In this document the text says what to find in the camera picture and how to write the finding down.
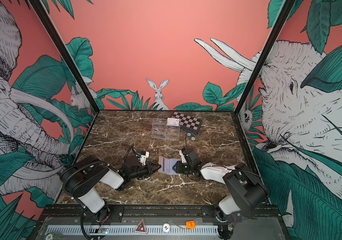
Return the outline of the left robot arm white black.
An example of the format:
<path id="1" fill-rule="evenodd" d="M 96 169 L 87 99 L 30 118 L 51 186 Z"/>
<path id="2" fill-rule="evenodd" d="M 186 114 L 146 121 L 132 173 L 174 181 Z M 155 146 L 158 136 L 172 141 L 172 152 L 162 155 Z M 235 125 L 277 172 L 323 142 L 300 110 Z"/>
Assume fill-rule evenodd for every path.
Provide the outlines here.
<path id="1" fill-rule="evenodd" d="M 111 211 L 97 192 L 96 185 L 102 183 L 122 191 L 131 180 L 147 178 L 162 168 L 160 164 L 147 161 L 144 157 L 141 154 L 127 157 L 117 170 L 91 155 L 64 170 L 60 176 L 63 192 L 82 206 L 85 215 L 93 216 L 98 222 L 106 220 Z"/>

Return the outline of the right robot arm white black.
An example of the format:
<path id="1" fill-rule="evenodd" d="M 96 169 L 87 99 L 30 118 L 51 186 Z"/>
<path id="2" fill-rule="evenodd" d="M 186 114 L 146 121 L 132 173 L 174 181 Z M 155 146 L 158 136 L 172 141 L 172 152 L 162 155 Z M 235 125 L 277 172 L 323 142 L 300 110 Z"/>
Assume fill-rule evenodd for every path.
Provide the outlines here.
<path id="1" fill-rule="evenodd" d="M 244 163 L 232 166 L 203 163 L 197 153 L 187 147 L 179 150 L 179 155 L 181 161 L 172 167 L 176 173 L 224 184 L 230 193 L 215 206 L 212 214 L 206 214 L 209 218 L 219 222 L 236 221 L 236 215 L 251 213 L 269 197 L 261 177 Z"/>

